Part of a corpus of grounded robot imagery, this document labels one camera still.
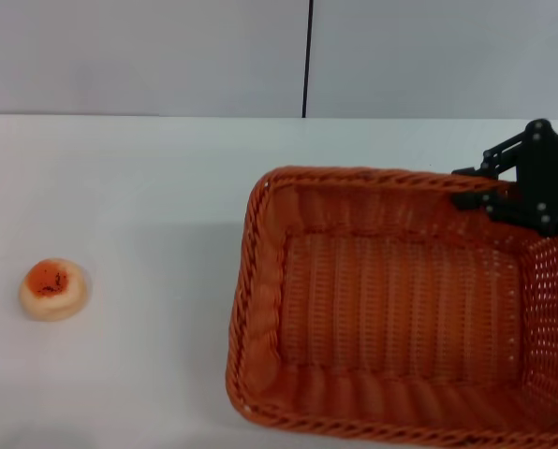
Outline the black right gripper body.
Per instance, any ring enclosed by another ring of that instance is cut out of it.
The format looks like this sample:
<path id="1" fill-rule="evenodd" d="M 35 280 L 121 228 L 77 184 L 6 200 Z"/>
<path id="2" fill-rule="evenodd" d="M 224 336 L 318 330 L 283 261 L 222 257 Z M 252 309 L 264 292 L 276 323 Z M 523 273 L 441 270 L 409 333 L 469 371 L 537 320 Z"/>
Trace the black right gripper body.
<path id="1" fill-rule="evenodd" d="M 558 235 L 558 134 L 537 119 L 523 133 L 517 165 L 521 210 L 544 237 Z"/>

